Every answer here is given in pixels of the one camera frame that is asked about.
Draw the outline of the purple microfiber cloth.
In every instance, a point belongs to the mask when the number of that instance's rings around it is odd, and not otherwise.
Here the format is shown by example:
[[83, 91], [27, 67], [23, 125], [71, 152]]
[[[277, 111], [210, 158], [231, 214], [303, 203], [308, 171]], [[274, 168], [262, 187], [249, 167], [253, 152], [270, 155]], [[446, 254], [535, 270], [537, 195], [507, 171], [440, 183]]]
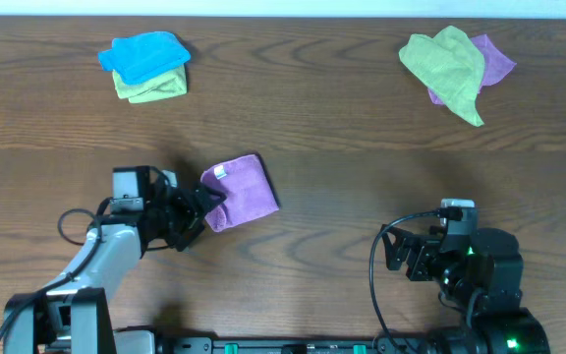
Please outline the purple microfiber cloth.
[[201, 174], [200, 181], [226, 196], [226, 200], [205, 217], [214, 232], [254, 221], [279, 209], [256, 154], [215, 164]]

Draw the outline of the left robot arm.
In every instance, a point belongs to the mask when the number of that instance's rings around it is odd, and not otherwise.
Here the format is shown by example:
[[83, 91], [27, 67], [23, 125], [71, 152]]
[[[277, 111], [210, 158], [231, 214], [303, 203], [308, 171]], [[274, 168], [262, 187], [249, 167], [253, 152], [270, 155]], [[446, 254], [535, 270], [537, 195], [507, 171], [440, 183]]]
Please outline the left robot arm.
[[108, 302], [153, 241], [184, 251], [204, 229], [205, 216], [226, 199], [202, 183], [179, 186], [176, 174], [154, 166], [116, 167], [113, 195], [97, 211], [79, 252], [32, 293], [14, 295], [0, 326], [5, 353], [163, 353], [173, 345], [149, 328], [116, 329]]

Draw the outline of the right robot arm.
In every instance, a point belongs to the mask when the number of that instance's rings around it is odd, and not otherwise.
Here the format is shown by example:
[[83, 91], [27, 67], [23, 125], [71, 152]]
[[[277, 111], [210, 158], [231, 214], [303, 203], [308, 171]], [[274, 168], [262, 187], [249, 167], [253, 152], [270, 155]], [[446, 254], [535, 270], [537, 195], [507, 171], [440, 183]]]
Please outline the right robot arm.
[[523, 257], [516, 237], [496, 228], [433, 226], [427, 235], [393, 227], [383, 233], [386, 267], [407, 265], [411, 281], [435, 281], [438, 298], [461, 321], [405, 336], [415, 353], [549, 353], [539, 321], [521, 305]]

